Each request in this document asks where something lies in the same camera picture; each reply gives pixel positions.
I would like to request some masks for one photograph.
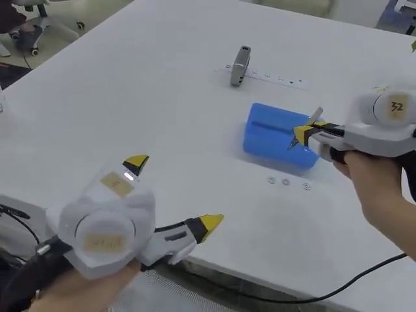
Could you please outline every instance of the black handle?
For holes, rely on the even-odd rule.
[[[413,200],[416,201],[416,151],[410,151],[396,157],[396,161],[406,171],[410,194]]]
[[[345,153],[346,151],[339,151],[335,148],[330,148],[331,158],[337,163],[346,164],[344,160]],[[373,159],[377,158],[377,156],[366,153],[364,154]],[[406,171],[410,194],[413,200],[416,201],[416,151],[410,151],[409,153],[395,157],[394,160],[404,169],[404,171]]]
[[[344,161],[345,154],[346,151],[339,151],[338,149],[330,148],[331,158],[333,161],[337,163],[346,164],[346,162]]]

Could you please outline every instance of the hand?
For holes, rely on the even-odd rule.
[[[371,209],[403,200],[402,169],[397,163],[358,152],[348,152],[344,160],[347,166],[338,162],[334,166],[352,180],[366,217]]]
[[[29,312],[102,312],[139,272],[137,261],[130,262],[115,275],[92,281],[72,270],[42,291]]]

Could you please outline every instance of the chair wheel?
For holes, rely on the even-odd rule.
[[[81,21],[77,22],[78,29],[83,31],[85,29],[85,24]]]

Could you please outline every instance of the blue sponge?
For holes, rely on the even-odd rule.
[[[309,116],[254,103],[248,115],[244,132],[243,149],[246,153],[310,169],[319,156],[297,144],[287,150],[294,133],[293,128],[304,125]]]

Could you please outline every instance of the black cable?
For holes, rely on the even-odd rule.
[[[37,244],[40,244],[40,239],[36,235],[36,233],[31,229],[30,226],[28,226],[25,222],[20,220],[18,217],[14,216],[13,214],[9,213],[8,211],[1,211],[1,213],[4,213],[5,215],[8,215],[9,217],[13,218],[15,221],[19,222],[22,226],[24,226],[29,232],[31,232],[33,238],[35,239]]]
[[[20,256],[18,256],[18,255],[13,255],[12,253],[10,254],[13,258],[16,258],[16,259],[19,259],[21,262],[23,262],[23,263],[26,263],[27,262],[27,260],[26,259],[24,259],[24,258],[22,258],[22,257],[20,257]]]
[[[229,291],[231,293],[240,295],[240,296],[244,296],[250,299],[254,299],[254,300],[259,300],[259,301],[263,301],[263,302],[269,302],[272,304],[312,304],[314,302],[319,302],[319,301],[323,301],[326,300],[332,296],[335,296],[336,294],[339,294],[341,291],[344,291],[345,289],[347,289],[349,286],[351,286],[352,284],[354,284],[357,280],[359,280],[360,278],[366,276],[367,274],[370,274],[371,272],[374,272],[375,270],[384,267],[385,265],[388,265],[389,263],[392,263],[394,261],[400,260],[407,257],[407,255],[405,253],[402,253],[400,255],[396,255],[395,257],[389,258],[381,263],[378,263],[377,265],[372,266],[371,268],[369,268],[368,270],[358,274],[356,277],[354,277],[353,279],[351,279],[348,283],[346,283],[345,285],[343,285],[342,287],[339,287],[337,290],[330,292],[329,294],[326,294],[325,296],[321,296],[321,297],[317,297],[317,298],[310,298],[310,299],[305,299],[305,300],[274,300],[274,299],[268,299],[268,298],[261,298],[258,296],[254,296],[252,294],[246,294],[244,292],[240,292],[236,289],[232,289],[229,288],[227,286],[221,285],[215,281],[212,281],[209,278],[206,278],[205,276],[201,276],[195,273],[191,273],[187,270],[183,270],[185,271],[187,274],[190,274],[191,276],[195,276],[196,278],[200,278],[201,280],[204,280],[212,285],[215,285],[217,287],[220,287],[221,289],[225,290],[225,291]]]
[[[26,59],[26,53],[24,51],[22,51],[21,54],[23,55],[23,59],[25,60],[25,63],[27,65],[28,69],[31,70],[32,68],[31,68],[31,66],[29,65],[29,63],[27,62],[27,59]]]

